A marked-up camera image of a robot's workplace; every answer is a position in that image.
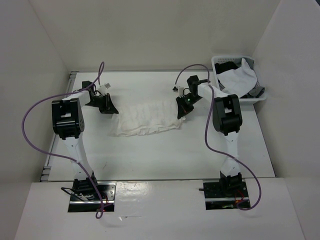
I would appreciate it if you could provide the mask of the white pleated skirt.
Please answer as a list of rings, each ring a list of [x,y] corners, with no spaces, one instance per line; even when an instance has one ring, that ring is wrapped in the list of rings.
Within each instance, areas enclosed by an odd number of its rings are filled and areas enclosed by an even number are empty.
[[[186,118],[178,118],[176,100],[157,100],[123,105],[111,118],[108,134],[112,137],[152,135],[179,129]]]

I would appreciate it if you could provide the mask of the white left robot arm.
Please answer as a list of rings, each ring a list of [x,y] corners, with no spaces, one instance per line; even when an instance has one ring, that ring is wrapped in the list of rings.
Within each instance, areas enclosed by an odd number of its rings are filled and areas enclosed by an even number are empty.
[[[101,114],[118,114],[111,95],[108,93],[109,83],[96,85],[90,81],[83,81],[83,91],[76,91],[62,100],[51,103],[52,128],[65,144],[74,171],[73,189],[88,200],[98,197],[98,186],[94,171],[89,165],[83,143],[85,120],[83,106],[98,108]]]

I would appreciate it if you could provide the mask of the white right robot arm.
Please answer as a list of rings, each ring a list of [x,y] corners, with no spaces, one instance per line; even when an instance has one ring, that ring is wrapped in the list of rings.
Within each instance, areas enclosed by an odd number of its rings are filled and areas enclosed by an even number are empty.
[[[194,110],[200,100],[210,103],[208,123],[222,134],[226,141],[226,159],[220,168],[219,192],[231,196],[242,185],[238,160],[238,135],[243,123],[239,98],[211,86],[207,79],[197,75],[187,79],[188,94],[180,93],[174,100],[124,105],[111,118],[109,134],[113,137],[144,136],[178,129],[184,117]]]

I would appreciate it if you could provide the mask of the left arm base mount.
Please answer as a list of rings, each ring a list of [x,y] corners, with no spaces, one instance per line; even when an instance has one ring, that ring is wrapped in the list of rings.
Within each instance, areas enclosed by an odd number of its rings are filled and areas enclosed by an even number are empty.
[[[104,212],[114,212],[115,210],[116,186],[116,182],[98,182],[97,189],[103,200]],[[100,198],[95,190],[86,194],[82,194],[71,187],[61,187],[61,190],[69,195],[69,213],[96,212],[101,207]]]

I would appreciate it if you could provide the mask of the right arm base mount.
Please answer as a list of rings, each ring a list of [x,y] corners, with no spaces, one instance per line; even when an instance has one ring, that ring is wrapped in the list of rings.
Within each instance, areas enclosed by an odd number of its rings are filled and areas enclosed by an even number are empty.
[[[224,176],[219,179],[205,180],[198,189],[204,193],[207,210],[248,209],[251,207],[246,182],[242,174]]]

